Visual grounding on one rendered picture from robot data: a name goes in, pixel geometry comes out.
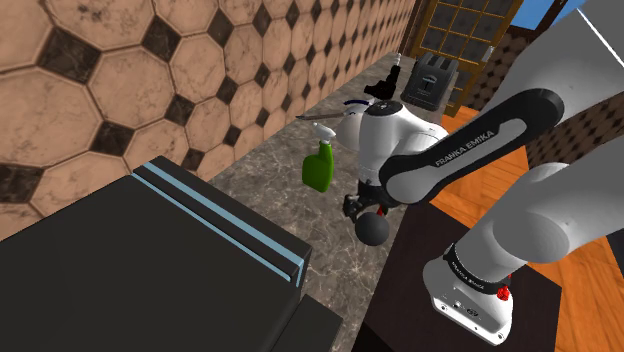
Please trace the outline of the large black box blue stripes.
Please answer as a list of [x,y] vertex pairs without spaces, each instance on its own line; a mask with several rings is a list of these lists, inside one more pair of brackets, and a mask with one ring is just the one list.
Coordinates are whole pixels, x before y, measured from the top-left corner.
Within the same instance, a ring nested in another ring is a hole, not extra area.
[[0,241],[0,352],[330,352],[310,256],[157,157]]

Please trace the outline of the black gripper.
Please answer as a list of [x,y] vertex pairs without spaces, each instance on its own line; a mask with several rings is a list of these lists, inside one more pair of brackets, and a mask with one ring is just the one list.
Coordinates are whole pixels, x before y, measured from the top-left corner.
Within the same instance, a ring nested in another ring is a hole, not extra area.
[[391,197],[382,186],[374,186],[362,181],[358,182],[357,195],[347,194],[344,196],[342,211],[353,223],[358,214],[366,207],[379,205],[381,213],[386,215],[391,208]]

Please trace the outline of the yellow framed glass door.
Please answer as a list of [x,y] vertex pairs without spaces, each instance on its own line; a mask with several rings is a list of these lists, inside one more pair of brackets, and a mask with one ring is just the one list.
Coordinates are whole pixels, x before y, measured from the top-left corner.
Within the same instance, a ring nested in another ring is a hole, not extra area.
[[523,0],[430,0],[412,57],[427,52],[458,62],[458,76],[445,114],[465,104],[493,50],[509,28]]

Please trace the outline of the small black appliance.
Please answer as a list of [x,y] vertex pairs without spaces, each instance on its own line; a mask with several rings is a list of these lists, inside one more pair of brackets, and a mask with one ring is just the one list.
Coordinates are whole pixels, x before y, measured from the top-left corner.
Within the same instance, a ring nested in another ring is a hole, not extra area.
[[367,85],[364,92],[378,100],[391,100],[396,90],[400,71],[399,65],[393,65],[385,80],[380,80],[375,85]]

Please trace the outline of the green spray bottle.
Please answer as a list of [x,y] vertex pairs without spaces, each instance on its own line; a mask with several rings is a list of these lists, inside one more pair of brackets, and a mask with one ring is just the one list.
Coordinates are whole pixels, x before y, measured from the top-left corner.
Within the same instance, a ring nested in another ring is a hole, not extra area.
[[302,182],[310,188],[324,193],[333,179],[334,158],[331,139],[336,133],[329,127],[314,122],[314,131],[319,138],[316,154],[308,155],[302,164]]

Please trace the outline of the black toaster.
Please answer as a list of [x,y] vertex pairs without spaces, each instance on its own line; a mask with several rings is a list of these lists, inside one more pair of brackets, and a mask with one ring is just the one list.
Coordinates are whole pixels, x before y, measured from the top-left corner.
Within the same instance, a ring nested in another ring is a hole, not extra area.
[[436,111],[458,65],[456,59],[426,52],[415,63],[400,95],[401,100],[428,111]]

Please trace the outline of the white bowl with blue rim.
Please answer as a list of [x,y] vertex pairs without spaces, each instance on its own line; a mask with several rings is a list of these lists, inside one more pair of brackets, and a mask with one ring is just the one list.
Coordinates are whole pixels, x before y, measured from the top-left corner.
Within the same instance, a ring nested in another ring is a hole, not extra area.
[[362,114],[369,106],[375,103],[375,99],[363,100],[363,99],[351,99],[344,102],[345,110],[344,116],[350,116],[355,114]]

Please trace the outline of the dark robot stand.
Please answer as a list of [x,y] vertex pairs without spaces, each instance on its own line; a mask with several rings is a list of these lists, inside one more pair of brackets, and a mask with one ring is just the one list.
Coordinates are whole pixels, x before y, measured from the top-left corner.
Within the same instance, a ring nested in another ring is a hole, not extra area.
[[434,310],[423,267],[467,231],[429,203],[407,208],[352,352],[555,352],[561,287],[528,266],[512,275],[512,327],[499,346]]

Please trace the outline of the grey kitchen knife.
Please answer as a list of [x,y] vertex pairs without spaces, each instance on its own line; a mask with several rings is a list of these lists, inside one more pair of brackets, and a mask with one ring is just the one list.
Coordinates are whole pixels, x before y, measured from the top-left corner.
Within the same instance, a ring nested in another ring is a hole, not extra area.
[[324,120],[324,119],[335,119],[335,118],[344,118],[348,116],[348,113],[335,112],[328,114],[317,114],[317,115],[297,115],[296,118],[303,121],[316,121],[316,120]]

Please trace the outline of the black ball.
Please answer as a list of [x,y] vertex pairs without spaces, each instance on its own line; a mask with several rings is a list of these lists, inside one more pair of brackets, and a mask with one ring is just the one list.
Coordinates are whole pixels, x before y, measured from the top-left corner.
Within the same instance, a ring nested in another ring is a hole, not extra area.
[[373,212],[366,212],[355,222],[355,234],[365,245],[382,245],[389,237],[389,223],[382,216]]

